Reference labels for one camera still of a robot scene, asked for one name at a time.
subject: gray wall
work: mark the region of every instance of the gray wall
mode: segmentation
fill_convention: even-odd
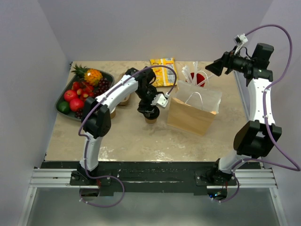
[[[261,24],[279,24],[286,28],[293,40],[293,57],[286,77],[272,88],[272,109],[276,125],[281,126],[283,134],[280,146],[299,164],[301,164],[301,2],[295,0],[274,0]],[[282,74],[289,53],[286,35],[277,28],[266,28],[257,31],[253,36],[249,51],[252,53],[258,42],[273,45],[275,52],[269,69],[274,79]],[[283,164],[291,164],[274,148],[265,158]],[[299,226],[301,222],[300,199],[301,173],[273,167],[279,187],[280,197],[290,226]]]
[[[69,60],[215,60],[272,0],[39,0]]]
[[[69,69],[36,0],[0,1],[0,225],[17,225]]]

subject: table surface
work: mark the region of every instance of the table surface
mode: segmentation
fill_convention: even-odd
[[[142,69],[148,61],[74,61],[72,66],[83,66],[108,72],[115,79],[128,68]],[[205,70],[210,62],[199,62],[199,70]],[[182,67],[192,62],[177,61],[180,80],[184,80]],[[67,82],[74,76],[69,73]],[[236,133],[246,123],[246,116],[233,73],[214,76],[209,89],[222,92],[219,113],[204,136],[173,128],[166,124],[169,105],[160,108],[157,122],[149,125],[137,112],[139,97],[134,93],[129,105],[118,106],[112,127],[102,141],[99,161],[215,161],[233,149]],[[170,88],[158,88],[167,92]],[[46,161],[79,161],[83,154],[84,138],[78,136],[80,122],[58,114],[50,139]]]

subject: fruit tray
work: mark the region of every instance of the fruit tray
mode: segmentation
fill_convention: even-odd
[[[106,73],[106,72],[103,72],[103,71],[100,71],[103,75],[104,78],[107,79],[107,81],[109,81],[111,83],[110,85],[110,88],[114,85],[114,77],[112,75],[110,75],[109,73]],[[70,90],[72,88],[72,85],[75,81],[79,81],[79,77],[77,75],[75,75],[71,81],[68,83],[68,85],[66,86],[66,88],[63,90],[63,92],[61,93],[60,97],[58,98],[58,100],[56,101],[55,103],[55,109],[57,110],[57,112],[69,119],[72,119],[72,120],[76,120],[76,121],[81,121],[81,119],[77,119],[75,118],[75,112],[73,111],[70,111],[68,114],[64,114],[62,112],[60,112],[58,110],[58,106],[59,104],[64,101],[64,94],[67,90]]]

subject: pineapple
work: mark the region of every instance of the pineapple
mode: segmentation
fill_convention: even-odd
[[[103,75],[99,70],[87,68],[86,66],[82,67],[75,64],[73,67],[74,70],[71,71],[75,73],[80,78],[84,78],[86,82],[88,82],[92,86],[97,86],[100,79],[103,78]]]

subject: red apple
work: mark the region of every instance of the red apple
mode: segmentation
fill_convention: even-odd
[[[77,93],[74,90],[67,90],[64,94],[64,99],[67,102],[70,102],[74,98],[78,98]]]
[[[84,101],[80,100],[79,98],[75,98],[70,101],[70,109],[73,112],[77,112],[78,110],[83,109],[84,105]]]
[[[78,81],[75,81],[72,85],[72,90],[76,91],[78,90],[80,87],[79,87],[79,82]]]

